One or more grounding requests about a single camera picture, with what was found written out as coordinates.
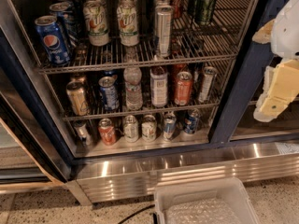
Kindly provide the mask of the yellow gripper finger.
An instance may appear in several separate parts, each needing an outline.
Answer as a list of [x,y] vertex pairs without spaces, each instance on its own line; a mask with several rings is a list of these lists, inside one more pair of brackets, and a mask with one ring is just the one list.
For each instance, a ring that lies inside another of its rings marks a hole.
[[299,61],[283,59],[264,72],[263,93],[253,117],[260,122],[276,119],[299,94]]
[[252,41],[258,44],[266,44],[270,42],[271,32],[275,20],[271,20],[260,28],[252,37]]

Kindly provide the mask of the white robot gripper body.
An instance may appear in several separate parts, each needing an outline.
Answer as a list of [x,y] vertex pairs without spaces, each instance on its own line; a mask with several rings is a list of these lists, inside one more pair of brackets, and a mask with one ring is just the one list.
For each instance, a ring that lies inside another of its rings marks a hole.
[[299,58],[299,0],[289,0],[277,14],[270,41],[271,50],[277,56]]

